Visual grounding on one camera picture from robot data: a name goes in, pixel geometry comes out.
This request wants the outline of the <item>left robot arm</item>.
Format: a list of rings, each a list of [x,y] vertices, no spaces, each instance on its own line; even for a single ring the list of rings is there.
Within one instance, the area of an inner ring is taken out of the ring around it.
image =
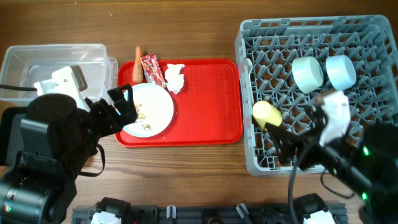
[[[3,112],[1,165],[10,170],[1,177],[1,223],[64,221],[77,194],[76,178],[95,176],[82,168],[104,153],[98,141],[137,119],[130,84],[108,95],[113,105],[86,98],[88,110],[66,94],[51,93]]]

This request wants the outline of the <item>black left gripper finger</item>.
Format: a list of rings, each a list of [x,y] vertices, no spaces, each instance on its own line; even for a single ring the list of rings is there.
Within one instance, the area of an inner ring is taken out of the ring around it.
[[[125,84],[107,91],[116,108],[133,108],[133,91],[130,84]]]
[[[129,125],[129,124],[132,124],[132,123],[136,122],[137,111],[136,111],[134,105],[123,106],[119,110],[119,113],[121,115],[121,122],[122,122],[123,126]]]

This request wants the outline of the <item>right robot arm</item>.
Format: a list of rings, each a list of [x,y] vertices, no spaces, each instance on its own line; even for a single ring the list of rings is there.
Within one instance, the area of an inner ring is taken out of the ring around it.
[[[397,126],[374,123],[354,147],[346,139],[349,109],[313,106],[305,111],[314,127],[301,135],[266,125],[279,161],[297,158],[289,177],[289,203],[297,170],[320,164],[365,202],[359,210],[364,223],[397,223]]]

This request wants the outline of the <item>light green bowl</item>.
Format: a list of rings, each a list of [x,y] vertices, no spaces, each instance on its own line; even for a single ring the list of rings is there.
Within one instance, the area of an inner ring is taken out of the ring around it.
[[[304,94],[323,84],[323,71],[315,57],[295,58],[292,62],[292,75],[297,87]]]

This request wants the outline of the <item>white plastic spoon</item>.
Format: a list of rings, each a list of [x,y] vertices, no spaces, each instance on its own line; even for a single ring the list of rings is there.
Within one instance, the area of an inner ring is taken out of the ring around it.
[[[253,97],[253,91],[252,91],[252,85],[251,85],[251,72],[252,72],[252,69],[253,69],[253,65],[252,65],[252,61],[249,58],[245,58],[244,59],[244,63],[245,63],[245,67],[247,68],[247,71],[248,71],[247,83],[248,83],[248,89],[250,91],[249,96],[250,96],[250,99],[251,99],[251,104],[253,105],[254,104],[254,97]]]

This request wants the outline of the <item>orange carrot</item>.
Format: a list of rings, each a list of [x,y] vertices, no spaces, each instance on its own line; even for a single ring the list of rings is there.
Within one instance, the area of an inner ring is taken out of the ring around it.
[[[138,45],[135,51],[135,61],[132,71],[132,80],[134,83],[142,83],[144,79],[141,57],[142,57],[142,50],[141,47]]]

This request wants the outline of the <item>red snack wrapper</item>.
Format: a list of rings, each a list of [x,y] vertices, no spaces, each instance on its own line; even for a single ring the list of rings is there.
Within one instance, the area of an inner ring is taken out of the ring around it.
[[[155,54],[145,55],[140,58],[144,75],[148,83],[165,88],[167,83],[161,71],[160,64]]]

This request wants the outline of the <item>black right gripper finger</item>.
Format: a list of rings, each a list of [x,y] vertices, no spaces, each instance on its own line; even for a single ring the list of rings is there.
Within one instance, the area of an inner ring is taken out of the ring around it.
[[[321,106],[305,106],[304,109],[310,121],[313,123],[310,129],[310,135],[316,137],[320,136],[326,126],[326,114]]]
[[[266,129],[276,149],[279,162],[282,165],[287,164],[295,155],[294,146],[298,143],[299,137],[270,123],[266,124]]]

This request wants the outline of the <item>yellow cup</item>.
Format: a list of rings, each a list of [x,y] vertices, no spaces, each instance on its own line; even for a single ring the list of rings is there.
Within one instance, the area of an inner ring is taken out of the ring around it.
[[[252,107],[252,115],[258,125],[267,130],[266,124],[272,124],[274,126],[280,126],[282,123],[282,114],[274,106],[267,101],[258,101]]]

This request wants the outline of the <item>light blue plate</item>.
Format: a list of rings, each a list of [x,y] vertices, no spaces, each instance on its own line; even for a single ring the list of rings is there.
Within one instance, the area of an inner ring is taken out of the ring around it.
[[[147,110],[147,120],[152,131],[143,131],[136,123],[123,127],[123,131],[138,138],[149,138],[160,134],[174,116],[174,102],[167,90],[160,86],[141,83],[132,86],[134,104],[141,103]]]

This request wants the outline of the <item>white tissue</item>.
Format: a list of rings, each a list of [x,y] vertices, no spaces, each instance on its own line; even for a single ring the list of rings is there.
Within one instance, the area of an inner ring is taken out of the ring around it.
[[[167,69],[165,71],[167,89],[175,95],[177,95],[184,86],[184,74],[180,73],[184,67],[184,64],[167,64]]]

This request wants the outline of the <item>light blue bowl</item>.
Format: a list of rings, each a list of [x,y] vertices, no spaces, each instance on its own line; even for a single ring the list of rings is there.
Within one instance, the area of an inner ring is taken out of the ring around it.
[[[356,83],[356,70],[346,55],[336,55],[326,59],[326,72],[336,90],[346,90]]]

